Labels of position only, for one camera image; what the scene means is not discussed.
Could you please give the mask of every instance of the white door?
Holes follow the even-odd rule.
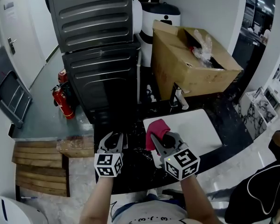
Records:
[[[31,21],[28,0],[0,0],[0,29],[14,68],[29,89],[45,65],[45,59]],[[8,42],[9,37],[15,41],[14,54]]]

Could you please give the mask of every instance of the plastic bag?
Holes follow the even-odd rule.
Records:
[[[201,44],[201,48],[194,47],[193,54],[199,59],[200,63],[207,68],[214,68],[212,63],[210,62],[211,59],[211,51],[213,47],[213,43],[211,41],[210,35],[205,36],[205,41],[202,38],[202,35],[198,30],[194,31],[195,37]]]

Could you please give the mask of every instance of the wrist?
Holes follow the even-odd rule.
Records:
[[[188,183],[188,182],[192,182],[192,181],[195,180],[195,179],[196,179],[195,175],[191,175],[190,177],[187,177],[187,178],[181,180],[181,184],[183,184],[183,183]]]
[[[99,177],[99,183],[112,183],[113,184],[114,177]]]

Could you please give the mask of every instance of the white appliance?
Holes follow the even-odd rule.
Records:
[[[142,28],[142,5],[139,0],[133,0],[133,34],[139,34]]]
[[[0,201],[8,224],[48,224],[46,217],[34,207],[3,196]]]
[[[137,38],[141,44],[142,64],[150,67],[153,48],[153,24],[159,20],[173,26],[180,26],[181,12],[167,3],[142,2],[142,30]]]

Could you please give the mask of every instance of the wooden slats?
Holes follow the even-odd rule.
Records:
[[[56,148],[57,141],[38,141],[38,142],[16,142],[16,147],[54,147]]]
[[[16,164],[30,165],[30,166],[62,168],[62,161],[22,159],[22,158],[13,157],[12,162]]]
[[[69,158],[91,158],[94,157],[94,149],[81,150],[60,150],[62,154]]]
[[[35,173],[41,175],[51,175],[51,176],[66,176],[66,170],[61,168],[42,168],[42,167],[33,167],[26,165],[17,165],[17,172],[23,171],[28,173]]]
[[[43,188],[66,190],[65,183],[47,182],[47,181],[42,181],[37,179],[26,178],[22,176],[16,176],[16,181],[32,184]]]
[[[17,171],[16,176],[32,178],[32,179],[37,179],[37,180],[41,180],[41,181],[48,181],[48,182],[66,183],[66,177],[43,175],[43,174],[34,174],[34,173],[25,172],[25,171]]]
[[[39,186],[31,185],[28,183],[20,182],[18,180],[15,181],[15,184],[20,187],[23,187],[23,188],[26,188],[29,190],[33,190],[36,192],[41,192],[41,193],[46,193],[46,194],[51,194],[51,195],[56,195],[56,196],[68,196],[66,190],[39,187]]]
[[[31,154],[59,154],[55,147],[14,147],[14,152]]]
[[[12,162],[16,184],[57,196],[70,196],[68,157],[56,149],[57,141],[16,142]]]
[[[61,161],[62,154],[30,154],[14,152],[14,157],[23,159],[55,160]]]

